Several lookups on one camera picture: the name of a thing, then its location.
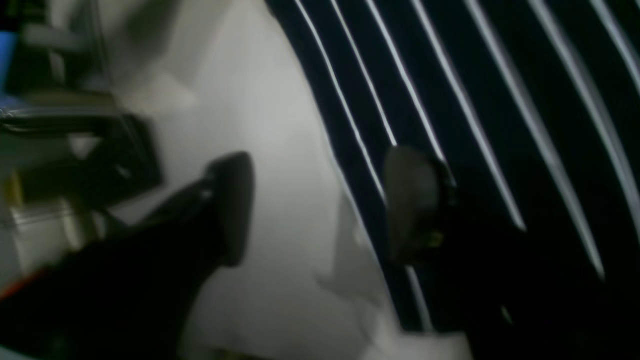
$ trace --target white stripe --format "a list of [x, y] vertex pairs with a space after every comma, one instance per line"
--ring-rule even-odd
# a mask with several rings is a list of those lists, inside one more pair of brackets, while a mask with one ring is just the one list
[[[305, 21], [307, 22], [307, 25], [309, 26], [309, 29], [311, 30], [311, 32], [314, 35], [314, 38], [316, 40], [316, 43], [318, 45], [318, 47], [320, 48], [320, 52], [323, 55], [324, 58], [324, 63], [326, 64], [327, 69], [329, 70], [329, 75], [331, 75], [331, 79], [333, 81], [333, 86], [336, 89], [336, 92], [338, 93], [338, 96], [340, 97], [340, 101], [342, 102], [342, 107], [344, 108], [344, 112], [347, 114], [347, 118], [349, 119], [349, 122], [351, 123], [351, 128], [353, 129], [354, 134], [356, 135], [356, 140], [358, 141], [358, 145], [360, 146], [360, 150], [362, 150], [362, 154], [365, 157], [365, 160], [367, 162], [367, 166], [369, 167], [369, 172], [371, 173], [371, 176], [373, 177], [374, 182], [376, 183], [376, 187], [378, 188], [378, 193], [380, 194], [380, 197], [382, 198], [383, 201], [385, 201], [385, 194], [383, 191], [382, 186], [380, 185], [380, 180], [378, 179], [378, 176], [375, 172], [375, 170], [373, 169], [373, 166], [371, 165], [371, 160], [369, 159], [369, 155], [367, 154], [367, 150], [362, 142], [362, 139], [360, 138], [360, 133], [358, 131], [358, 128], [355, 126], [355, 122], [353, 121], [353, 117], [351, 116], [351, 111], [349, 110], [349, 106], [347, 105], [347, 102], [344, 98], [344, 95], [342, 94], [342, 90], [340, 89], [340, 85], [338, 84], [338, 80], [335, 77], [335, 73], [333, 72], [333, 67], [331, 65], [331, 62], [329, 61], [329, 57], [326, 54], [326, 51], [324, 51], [324, 46], [322, 45], [322, 41], [320, 40], [320, 36], [317, 34], [316, 31], [316, 27], [314, 26], [313, 22], [311, 21], [311, 18], [308, 16], [307, 11], [305, 10], [304, 6], [302, 5], [302, 3], [300, 2], [300, 0], [296, 0], [296, 4], [298, 5], [298, 8], [300, 9], [300, 12], [302, 13], [302, 16], [305, 18]], [[409, 283], [411, 284], [411, 288], [413, 291], [413, 295], [415, 297], [416, 300], [416, 305], [418, 307], [418, 312], [420, 314], [420, 319], [422, 320], [422, 323], [424, 324], [425, 328], [427, 330], [431, 330], [433, 329], [433, 326], [431, 325], [431, 317], [429, 316], [429, 311], [426, 307], [426, 303], [424, 301], [424, 298], [422, 297], [422, 289], [420, 288], [420, 284], [417, 282], [417, 276], [415, 274], [415, 270], [411, 267], [407, 267], [406, 268], [407, 271], [407, 276], [409, 277]]]
[[376, 174], [376, 171], [373, 168], [371, 159], [369, 157], [369, 153], [367, 153], [367, 149], [364, 143], [362, 142], [362, 138], [360, 137], [360, 132], [356, 127], [355, 121], [353, 121], [351, 110], [349, 110], [349, 106], [347, 105], [347, 100], [345, 100], [344, 94], [342, 93], [342, 89], [340, 89], [340, 85], [338, 84], [338, 79], [335, 77], [335, 73], [333, 72], [333, 67], [331, 65], [331, 62], [329, 61], [329, 57], [327, 56], [326, 51], [324, 50], [324, 46], [322, 45], [322, 40], [320, 40], [320, 36], [316, 31], [316, 27], [314, 26], [314, 23], [311, 21], [311, 18], [307, 14], [305, 7], [302, 6], [302, 3], [300, 2], [300, 0], [296, 0], [296, 4], [298, 5], [300, 12], [302, 13], [302, 16], [305, 18], [305, 21], [307, 22], [309, 29], [313, 33], [314, 39], [316, 40], [316, 44], [318, 45], [318, 48], [320, 48], [320, 52], [322, 53], [322, 56], [324, 58], [324, 64], [326, 65], [326, 68], [329, 70], [329, 75], [331, 76], [331, 80], [333, 81], [333, 87], [335, 88], [335, 91], [338, 93], [338, 97], [340, 98], [340, 102], [342, 103], [342, 108], [344, 109], [344, 113], [347, 115], [347, 118], [349, 119], [349, 123], [351, 124], [351, 129], [353, 130], [353, 133], [356, 136], [356, 141], [358, 142], [358, 146], [360, 146], [360, 150], [362, 151], [362, 154], [364, 155], [364, 159], [367, 162], [367, 167], [369, 168], [371, 177], [373, 177], [373, 181], [376, 183], [378, 193], [380, 194], [380, 197], [382, 197], [382, 200], [384, 201], [385, 195], [384, 195], [384, 191], [382, 190], [382, 185], [380, 184], [378, 175]]
[[376, 5], [373, 3], [373, 0], [366, 0], [366, 1], [371, 13], [373, 14], [374, 19], [376, 19], [376, 23], [378, 24], [380, 31], [382, 32], [382, 36], [387, 43], [387, 47], [391, 52], [391, 56], [393, 57], [396, 63], [396, 67], [400, 72], [400, 77], [404, 81], [404, 85], [406, 86], [406, 89], [409, 91], [409, 95], [411, 96], [415, 109], [418, 111], [418, 115], [420, 116], [422, 125], [424, 125], [424, 129], [427, 131], [427, 135], [429, 136], [429, 141], [431, 142], [431, 146], [433, 147], [433, 150], [435, 151], [436, 156], [438, 156], [438, 159], [446, 164], [447, 160], [445, 159], [444, 153], [440, 148], [440, 143], [438, 142], [438, 139], [436, 138], [436, 135], [433, 131], [433, 127], [431, 126], [429, 117], [427, 116], [427, 113], [424, 110], [424, 106], [422, 105], [422, 101], [420, 101], [420, 97], [418, 96], [418, 93], [415, 90], [413, 81], [411, 81], [409, 74], [404, 68], [402, 59], [400, 59], [400, 54], [398, 54], [398, 51], [396, 50], [396, 45], [394, 44], [393, 39], [391, 39], [391, 35], [389, 35], [387, 26], [382, 20], [382, 17], [380, 16], [380, 12], [378, 11], [378, 8], [376, 7]]
[[336, 15], [338, 15], [338, 19], [340, 19], [340, 24], [342, 25], [342, 29], [344, 33], [347, 35], [347, 39], [349, 39], [349, 44], [351, 45], [351, 49], [353, 53], [356, 55], [356, 59], [358, 60], [358, 65], [360, 66], [360, 71], [362, 71], [362, 75], [364, 75], [365, 80], [367, 81], [367, 85], [369, 86], [369, 91], [371, 91], [371, 95], [373, 96], [373, 101], [376, 103], [376, 107], [378, 108], [378, 112], [380, 113], [380, 117], [382, 118], [382, 123], [385, 126], [385, 130], [387, 130], [387, 136], [391, 141], [391, 145], [396, 146], [396, 137], [391, 130], [391, 126], [387, 121], [387, 116], [385, 115], [385, 111], [382, 108], [382, 104], [378, 99], [378, 93], [376, 92], [376, 88], [373, 86], [373, 81], [369, 77], [369, 72], [367, 71], [367, 67], [364, 65], [364, 61], [362, 61], [362, 57], [360, 56], [360, 51], [358, 51], [358, 47], [356, 46], [355, 41], [353, 41], [353, 37], [351, 36], [351, 32], [347, 27], [346, 22], [344, 22], [344, 18], [342, 17], [342, 12], [340, 12], [340, 8], [335, 0], [331, 0], [331, 4], [333, 5], [333, 9], [335, 10]]
[[604, 143], [605, 149], [607, 149], [607, 154], [625, 194], [627, 206], [631, 212], [631, 218], [634, 221], [640, 241], [640, 196], [638, 195], [636, 180], [631, 172], [627, 155], [600, 92], [594, 85], [589, 70], [582, 62], [582, 58], [572, 47], [545, 2], [529, 0], [529, 5], [536, 14], [538, 21], [542, 24], [543, 29], [551, 40], [551, 44], [560, 55], [560, 59], [562, 59], [573, 85], [578, 90], [582, 102], [589, 111], [600, 139]]
[[622, 60], [625, 62], [627, 70], [631, 75], [631, 80], [633, 80], [636, 86], [636, 91], [640, 95], [640, 60], [638, 59], [636, 50], [627, 38], [627, 34], [624, 33], [618, 21], [616, 21], [616, 18], [607, 7], [607, 4], [602, 0], [591, 0], [591, 5], [598, 14], [605, 29], [607, 29], [613, 44], [618, 48], [618, 52], [620, 56], [622, 56]]
[[589, 228], [584, 212], [582, 211], [582, 207], [580, 206], [578, 196], [575, 194], [575, 190], [573, 189], [571, 182], [569, 182], [569, 178], [566, 175], [566, 171], [564, 170], [564, 166], [557, 154], [556, 148], [551, 142], [547, 130], [542, 123], [542, 119], [540, 118], [540, 114], [538, 113], [538, 110], [531, 100], [529, 92], [520, 78], [520, 74], [513, 66], [509, 55], [505, 50], [503, 50], [502, 44], [500, 44], [499, 39], [494, 33], [495, 31], [489, 24], [488, 19], [477, 0], [465, 0], [465, 4], [497, 64], [498, 69], [502, 74], [502, 78], [507, 84], [507, 87], [511, 92], [511, 96], [513, 96], [513, 99], [516, 102], [516, 105], [518, 106], [518, 109], [520, 110], [520, 113], [522, 114], [534, 141], [536, 142], [536, 145], [538, 146], [542, 158], [547, 164], [547, 168], [549, 169], [558, 191], [564, 200], [569, 211], [569, 215], [578, 230], [578, 234], [582, 240], [582, 244], [587, 252], [589, 260], [598, 272], [600, 278], [604, 279], [605, 274], [602, 261], [600, 260], [598, 249], [596, 248], [593, 240], [591, 229]]
[[505, 202], [507, 209], [509, 210], [511, 219], [519, 229], [525, 230], [525, 224], [524, 220], [522, 220], [522, 216], [520, 215], [520, 210], [518, 210], [518, 206], [516, 205], [516, 202], [513, 199], [513, 195], [511, 194], [511, 190], [509, 189], [509, 185], [504, 179], [504, 175], [502, 174], [500, 165], [498, 165], [498, 161], [495, 159], [495, 154], [493, 153], [491, 144], [489, 143], [489, 140], [487, 140], [484, 129], [482, 128], [482, 125], [478, 120], [476, 109], [474, 108], [474, 105], [468, 96], [467, 89], [465, 89], [462, 81], [460, 81], [458, 73], [456, 72], [456, 69], [452, 64], [446, 49], [444, 49], [442, 41], [440, 40], [435, 27], [431, 23], [431, 19], [429, 18], [429, 14], [427, 14], [426, 9], [424, 8], [420, 0], [412, 0], [412, 4], [413, 8], [418, 14], [420, 22], [422, 23], [422, 27], [429, 37], [431, 46], [433, 46], [433, 49], [438, 56], [440, 66], [442, 66], [442, 69], [447, 75], [449, 84], [451, 84], [451, 87], [453, 88], [453, 91], [458, 98], [458, 102], [460, 103], [460, 106], [465, 113], [465, 117], [467, 118], [469, 127], [471, 127], [471, 132], [473, 132], [474, 137], [478, 142], [478, 146], [480, 146], [480, 150], [484, 156], [484, 160], [489, 166], [489, 170], [491, 171], [493, 180], [500, 190], [500, 194], [502, 195], [502, 199]]
[[[438, 139], [435, 136], [433, 127], [431, 126], [431, 122], [429, 121], [429, 117], [427, 116], [427, 113], [424, 110], [422, 102], [420, 101], [420, 97], [418, 96], [418, 93], [415, 90], [413, 81], [411, 81], [409, 74], [404, 68], [402, 59], [400, 59], [400, 54], [398, 54], [396, 45], [394, 44], [393, 39], [391, 39], [391, 35], [389, 35], [387, 27], [384, 21], [382, 20], [382, 17], [380, 16], [380, 12], [378, 11], [376, 5], [373, 3], [372, 0], [366, 0], [366, 1], [371, 13], [373, 14], [374, 19], [376, 19], [376, 23], [378, 24], [380, 31], [382, 32], [382, 36], [387, 43], [387, 47], [391, 52], [391, 56], [393, 57], [396, 63], [396, 67], [400, 72], [400, 77], [404, 81], [404, 85], [409, 91], [409, 95], [411, 96], [415, 109], [418, 111], [418, 115], [420, 116], [422, 125], [424, 125], [424, 129], [427, 131], [427, 135], [429, 136], [429, 141], [431, 142], [431, 146], [433, 147], [433, 150], [435, 151], [438, 159], [442, 161], [445, 164], [445, 166], [447, 166], [448, 168], [447, 160], [444, 156], [444, 153], [442, 152], [442, 149], [440, 148], [440, 143], [438, 142]], [[455, 181], [452, 175], [450, 175], [450, 177], [452, 181]], [[407, 266], [406, 271], [407, 271], [407, 275], [409, 276], [411, 288], [413, 291], [413, 296], [415, 297], [416, 303], [418, 305], [418, 310], [420, 313], [420, 319], [422, 321], [422, 324], [425, 329], [427, 329], [428, 331], [432, 331], [434, 328], [433, 328], [433, 324], [431, 323], [431, 316], [429, 315], [429, 309], [427, 308], [427, 303], [424, 301], [424, 297], [422, 295], [422, 288], [420, 287], [420, 284], [418, 282], [418, 278], [415, 273], [415, 270], [412, 267]]]
[[[328, 135], [328, 132], [326, 131], [326, 126], [324, 124], [323, 124], [323, 127], [325, 131], [321, 131], [321, 137], [323, 139], [323, 142], [324, 142], [324, 145], [326, 146], [327, 151], [330, 153], [329, 159], [330, 159], [331, 165], [333, 169], [336, 171], [336, 174], [338, 174], [339, 182], [340, 182], [340, 185], [342, 186], [342, 189], [344, 189], [344, 191], [346, 192], [346, 196], [349, 199], [349, 203], [351, 204], [351, 209], [356, 215], [356, 219], [358, 221], [358, 227], [362, 230], [362, 233], [366, 237], [366, 245], [371, 251], [371, 254], [373, 254], [373, 258], [376, 260], [376, 263], [378, 264], [378, 272], [379, 272], [380, 278], [384, 279], [385, 273], [382, 270], [382, 264], [380, 263], [380, 258], [376, 253], [376, 249], [373, 247], [373, 242], [371, 241], [371, 236], [369, 235], [369, 231], [367, 230], [367, 227], [364, 225], [364, 221], [362, 221], [362, 215], [360, 214], [360, 210], [358, 209], [358, 203], [356, 202], [355, 198], [353, 197], [353, 194], [351, 193], [351, 188], [349, 187], [349, 183], [347, 183], [347, 180], [344, 177], [343, 169], [340, 168], [340, 166], [338, 165], [338, 162], [336, 161], [336, 156], [333, 151], [333, 147], [331, 146], [331, 141], [329, 141], [329, 135]], [[389, 285], [387, 284], [386, 281], [383, 281], [382, 283], [385, 286], [387, 297], [389, 299], [392, 299]], [[399, 322], [400, 316], [397, 313], [396, 307], [392, 306], [391, 308], [396, 314], [396, 316], [394, 317], [394, 320], [397, 322], [396, 325], [398, 327], [402, 327], [402, 324]]]
[[405, 266], [404, 270], [409, 277], [409, 284], [411, 284], [411, 289], [413, 290], [415, 303], [418, 304], [418, 313], [420, 314], [422, 326], [424, 326], [426, 331], [434, 331], [435, 328], [433, 327], [433, 322], [431, 322], [431, 315], [429, 314], [427, 301], [424, 299], [424, 295], [422, 294], [418, 274], [415, 273], [415, 269], [412, 266]]

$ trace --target floor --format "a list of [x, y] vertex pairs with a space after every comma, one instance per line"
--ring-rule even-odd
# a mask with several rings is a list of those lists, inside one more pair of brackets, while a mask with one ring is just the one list
[[208, 161], [249, 151], [250, 246], [203, 286], [186, 359], [470, 359], [461, 334], [401, 334], [302, 69], [260, 0], [101, 2], [123, 106], [152, 119], [166, 184], [114, 212], [140, 219]]

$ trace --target striped fabric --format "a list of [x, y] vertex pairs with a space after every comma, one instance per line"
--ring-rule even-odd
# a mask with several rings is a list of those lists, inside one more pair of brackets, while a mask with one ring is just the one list
[[455, 330], [387, 258], [383, 156], [446, 162], [467, 199], [640, 304], [640, 2], [267, 0], [313, 89], [406, 331]]

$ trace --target blue object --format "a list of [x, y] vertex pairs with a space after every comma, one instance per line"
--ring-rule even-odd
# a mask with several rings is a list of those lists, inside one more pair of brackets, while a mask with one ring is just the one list
[[17, 40], [18, 34], [10, 31], [0, 31], [0, 98], [4, 97], [4, 83], [6, 82]]

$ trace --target black object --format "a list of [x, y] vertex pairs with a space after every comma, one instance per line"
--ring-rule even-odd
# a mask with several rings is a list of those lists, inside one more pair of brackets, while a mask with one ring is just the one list
[[211, 163], [140, 224], [0, 302], [0, 344], [42, 359], [175, 359], [201, 284], [242, 259], [253, 188], [247, 153]]
[[0, 31], [17, 32], [22, 16], [21, 0], [0, 0]]
[[463, 194], [443, 201], [454, 189], [439, 168], [403, 147], [391, 148], [385, 162], [392, 261], [432, 274], [432, 320], [457, 319], [476, 359], [639, 355], [637, 332], [624, 326], [593, 269], [552, 261], [553, 249], [468, 207]]
[[149, 124], [109, 106], [4, 109], [0, 131], [26, 138], [88, 134], [101, 141], [84, 159], [20, 169], [22, 201], [64, 195], [90, 209], [130, 199], [162, 181]]

